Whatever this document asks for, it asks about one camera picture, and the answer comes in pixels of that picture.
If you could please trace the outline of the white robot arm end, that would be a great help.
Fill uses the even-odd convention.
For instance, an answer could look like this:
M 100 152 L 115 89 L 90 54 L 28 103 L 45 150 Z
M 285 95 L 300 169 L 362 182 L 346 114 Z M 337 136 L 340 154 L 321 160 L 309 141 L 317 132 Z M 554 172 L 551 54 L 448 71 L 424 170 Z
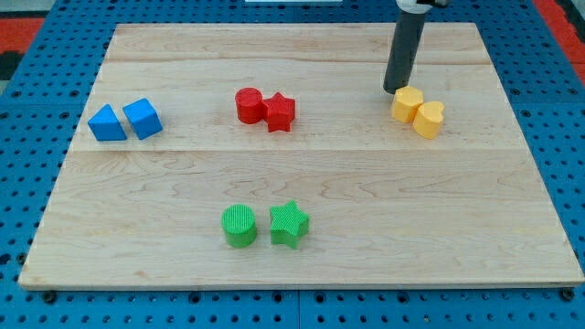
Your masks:
M 445 8 L 449 0 L 397 0 L 399 9 L 413 15 L 426 14 L 432 8 Z

